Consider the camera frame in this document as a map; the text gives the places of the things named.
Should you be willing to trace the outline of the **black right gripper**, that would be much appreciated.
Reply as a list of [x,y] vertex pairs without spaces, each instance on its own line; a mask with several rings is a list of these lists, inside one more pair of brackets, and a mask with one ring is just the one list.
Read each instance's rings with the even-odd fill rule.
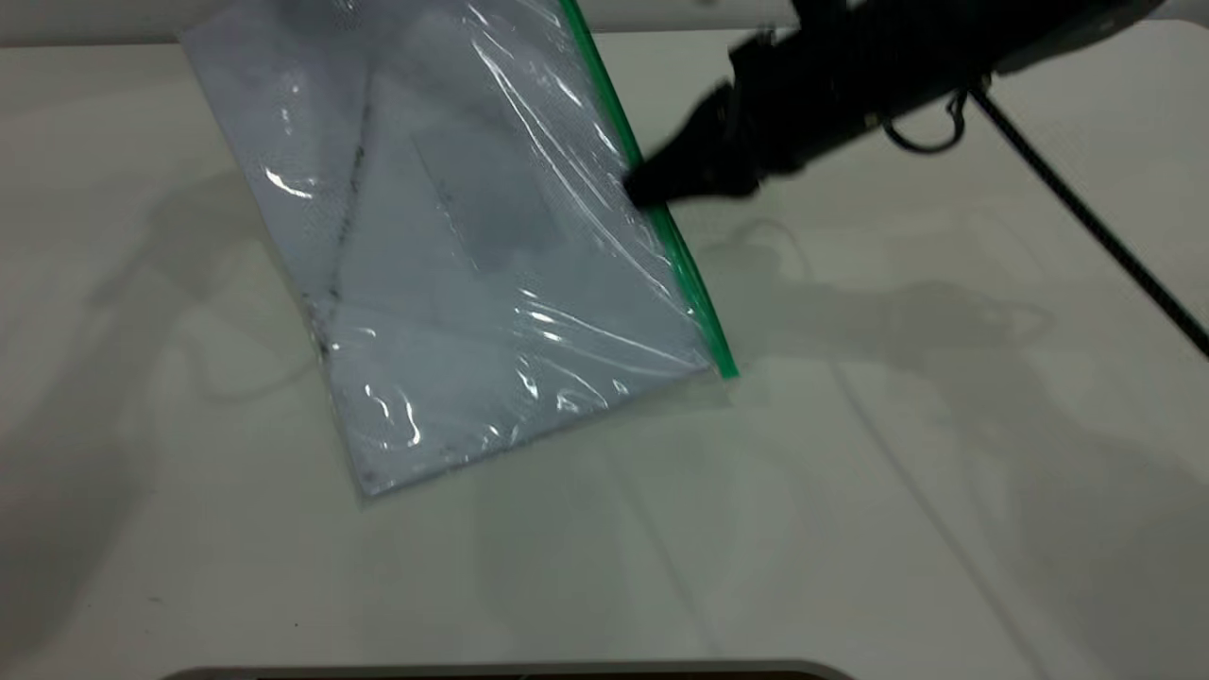
[[742,198],[769,177],[803,171],[856,137],[849,27],[754,33],[729,52],[733,82],[694,108],[656,154],[625,177],[635,206]]

